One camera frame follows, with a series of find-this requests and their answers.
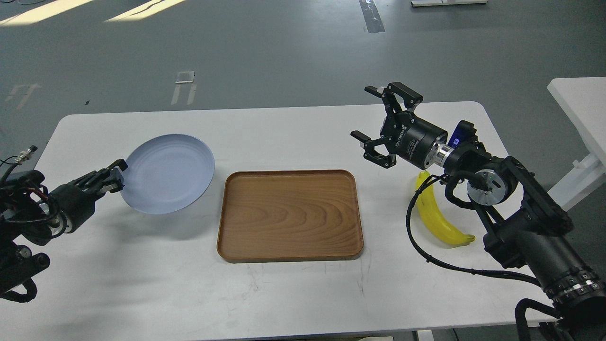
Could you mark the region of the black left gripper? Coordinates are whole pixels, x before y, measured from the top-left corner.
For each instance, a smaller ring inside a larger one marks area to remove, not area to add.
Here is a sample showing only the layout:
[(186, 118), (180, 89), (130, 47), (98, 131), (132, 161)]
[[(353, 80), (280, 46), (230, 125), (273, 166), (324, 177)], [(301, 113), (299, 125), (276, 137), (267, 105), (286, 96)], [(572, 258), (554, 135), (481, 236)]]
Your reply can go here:
[[(95, 202), (107, 192), (123, 190), (123, 172), (127, 168), (125, 160), (116, 160), (106, 168), (87, 173), (50, 192), (60, 211), (63, 233), (75, 232), (91, 218), (95, 213)], [(92, 188), (92, 191), (81, 188)]]

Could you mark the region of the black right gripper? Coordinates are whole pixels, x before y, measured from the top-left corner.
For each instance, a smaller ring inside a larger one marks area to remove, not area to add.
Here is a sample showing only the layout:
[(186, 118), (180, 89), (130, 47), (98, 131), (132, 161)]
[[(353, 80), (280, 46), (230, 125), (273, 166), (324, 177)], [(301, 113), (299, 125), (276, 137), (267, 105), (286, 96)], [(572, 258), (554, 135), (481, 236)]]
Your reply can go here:
[[(363, 157), (385, 169), (396, 165), (396, 157), (427, 169), (433, 163), (436, 145), (444, 144), (448, 133), (415, 115), (415, 109), (423, 102), (422, 95), (402, 82), (390, 82), (386, 87), (366, 86), (365, 91), (381, 99), (386, 118), (379, 139), (372, 140), (359, 130), (350, 132), (360, 142)], [(376, 150), (379, 145), (385, 145), (387, 155)]]

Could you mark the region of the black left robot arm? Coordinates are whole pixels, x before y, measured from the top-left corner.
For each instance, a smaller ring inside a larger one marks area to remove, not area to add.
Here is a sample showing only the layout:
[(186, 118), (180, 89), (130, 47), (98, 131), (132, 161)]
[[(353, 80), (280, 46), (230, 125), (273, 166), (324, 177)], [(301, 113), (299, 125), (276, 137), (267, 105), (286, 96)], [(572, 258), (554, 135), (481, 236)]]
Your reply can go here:
[(0, 182), (0, 289), (1, 298), (24, 304), (37, 296), (33, 277), (50, 266), (50, 257), (35, 254), (17, 244), (18, 237), (44, 246), (55, 238), (73, 233), (95, 213), (95, 205), (106, 193), (124, 188), (127, 162), (118, 159), (106, 168), (86, 173), (54, 190), (44, 186), (42, 172), (15, 172), (30, 160), (37, 147), (2, 160), (8, 168)]

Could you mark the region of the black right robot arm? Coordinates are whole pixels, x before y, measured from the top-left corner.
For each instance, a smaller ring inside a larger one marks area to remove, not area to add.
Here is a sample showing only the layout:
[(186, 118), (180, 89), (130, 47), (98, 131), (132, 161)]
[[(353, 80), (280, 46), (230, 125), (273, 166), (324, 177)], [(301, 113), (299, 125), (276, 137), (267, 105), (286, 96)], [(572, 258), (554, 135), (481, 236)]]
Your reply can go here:
[[(401, 82), (386, 87), (366, 86), (382, 100), (386, 118), (380, 138), (359, 130), (351, 136), (361, 143), (364, 158), (391, 168), (401, 157), (425, 170), (435, 164), (441, 176), (429, 175), (416, 186), (407, 207), (405, 226), (415, 250), (444, 269), (478, 276), (518, 280), (541, 287), (552, 306), (524, 298), (515, 308), (518, 339), (530, 340), (526, 311), (534, 309), (556, 319), (543, 324), (552, 341), (603, 341), (605, 339), (605, 282), (565, 239), (573, 223), (567, 212), (514, 157), (488, 153), (478, 140), (473, 123), (459, 121), (452, 136), (420, 117), (414, 110), (422, 95)], [(457, 207), (475, 211), (487, 233), (484, 249), (503, 270), (476, 270), (436, 259), (417, 244), (410, 219), (421, 194), (440, 181), (445, 197)]]

